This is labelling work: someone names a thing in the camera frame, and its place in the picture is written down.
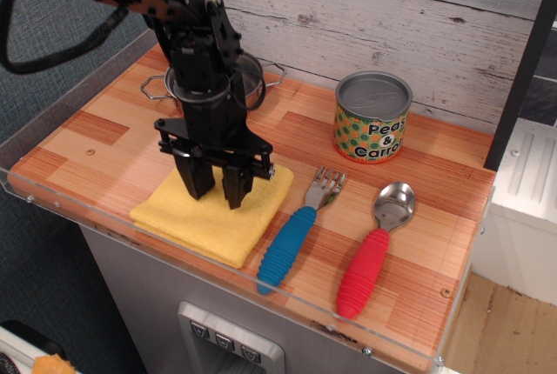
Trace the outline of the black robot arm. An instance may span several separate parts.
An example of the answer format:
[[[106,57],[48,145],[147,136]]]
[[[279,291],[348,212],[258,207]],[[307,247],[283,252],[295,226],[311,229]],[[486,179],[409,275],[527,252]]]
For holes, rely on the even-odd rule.
[[[171,94],[180,118],[160,119],[160,150],[175,159],[194,198],[223,173],[225,199],[237,209],[255,178],[269,179],[272,146],[247,126],[250,110],[263,103],[260,64],[244,53],[224,0],[95,0],[141,14],[154,30],[174,76]]]

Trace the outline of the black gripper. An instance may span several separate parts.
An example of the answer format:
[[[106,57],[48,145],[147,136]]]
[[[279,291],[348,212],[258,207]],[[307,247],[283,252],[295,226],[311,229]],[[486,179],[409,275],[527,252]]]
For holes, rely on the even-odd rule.
[[[214,170],[221,169],[229,207],[239,208],[252,191],[253,179],[273,177],[272,145],[249,129],[245,104],[230,95],[209,103],[180,104],[182,117],[154,123],[160,133],[159,149],[174,158],[178,174],[196,200],[214,187]]]

